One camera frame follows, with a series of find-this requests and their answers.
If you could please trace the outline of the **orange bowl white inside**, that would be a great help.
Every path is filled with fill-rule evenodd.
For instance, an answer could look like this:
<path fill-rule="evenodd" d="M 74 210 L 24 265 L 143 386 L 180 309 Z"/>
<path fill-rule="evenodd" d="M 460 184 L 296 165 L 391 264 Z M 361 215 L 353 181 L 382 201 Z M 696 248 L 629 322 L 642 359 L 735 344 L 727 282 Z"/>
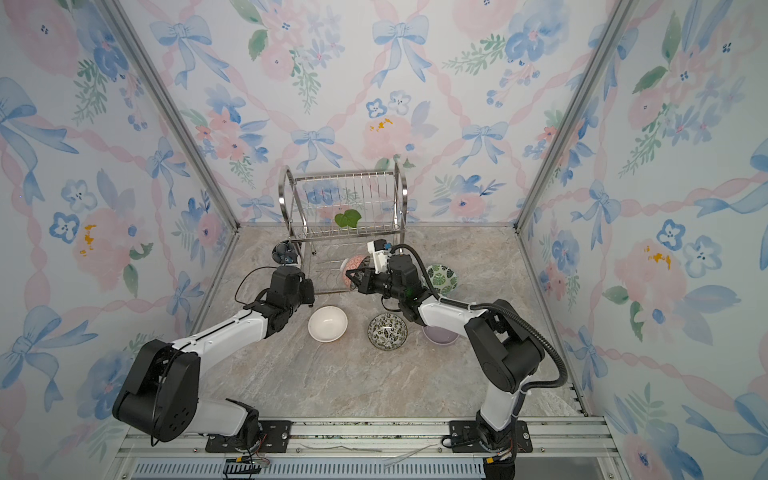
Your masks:
<path fill-rule="evenodd" d="M 337 306 L 324 306 L 314 311 L 308 320 L 309 335 L 318 342 L 330 343 L 347 331 L 347 314 Z"/>

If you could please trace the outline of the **steel wire dish rack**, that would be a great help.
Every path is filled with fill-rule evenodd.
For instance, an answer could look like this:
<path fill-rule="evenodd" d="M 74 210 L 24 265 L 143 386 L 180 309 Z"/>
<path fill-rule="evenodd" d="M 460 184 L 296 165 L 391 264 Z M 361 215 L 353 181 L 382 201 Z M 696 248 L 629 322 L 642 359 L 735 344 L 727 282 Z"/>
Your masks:
<path fill-rule="evenodd" d="M 315 292 L 349 290 L 343 271 L 367 244 L 406 237 L 409 189 L 404 169 L 391 161 L 383 169 L 295 174 L 285 168 L 278 203 L 288 238 Z"/>

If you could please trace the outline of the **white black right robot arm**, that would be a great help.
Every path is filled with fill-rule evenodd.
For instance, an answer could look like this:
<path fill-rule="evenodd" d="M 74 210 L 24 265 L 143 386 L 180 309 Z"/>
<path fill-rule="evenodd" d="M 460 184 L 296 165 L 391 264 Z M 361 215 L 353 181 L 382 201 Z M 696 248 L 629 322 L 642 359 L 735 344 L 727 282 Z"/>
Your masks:
<path fill-rule="evenodd" d="M 369 266 L 345 276 L 362 294 L 396 300 L 407 320 L 469 341 L 488 382 L 473 441 L 498 456 L 517 452 L 520 412 L 536 386 L 532 377 L 552 352 L 540 332 L 504 300 L 467 304 L 442 296 L 425 266 L 408 255 L 374 253 Z"/>

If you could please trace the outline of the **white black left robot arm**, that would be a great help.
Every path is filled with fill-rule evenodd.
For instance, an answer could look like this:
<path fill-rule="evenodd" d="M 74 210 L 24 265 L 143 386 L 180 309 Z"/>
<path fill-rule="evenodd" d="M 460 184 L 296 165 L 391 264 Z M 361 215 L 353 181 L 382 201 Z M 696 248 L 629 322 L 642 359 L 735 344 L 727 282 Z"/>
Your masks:
<path fill-rule="evenodd" d="M 300 268 L 273 269 L 270 285 L 230 318 L 173 342 L 151 340 L 139 350 L 112 406 L 112 416 L 167 443 L 183 434 L 254 451 L 264 438 L 256 408 L 233 399 L 200 397 L 202 376 L 242 348 L 280 332 L 296 311 L 315 303 Z"/>

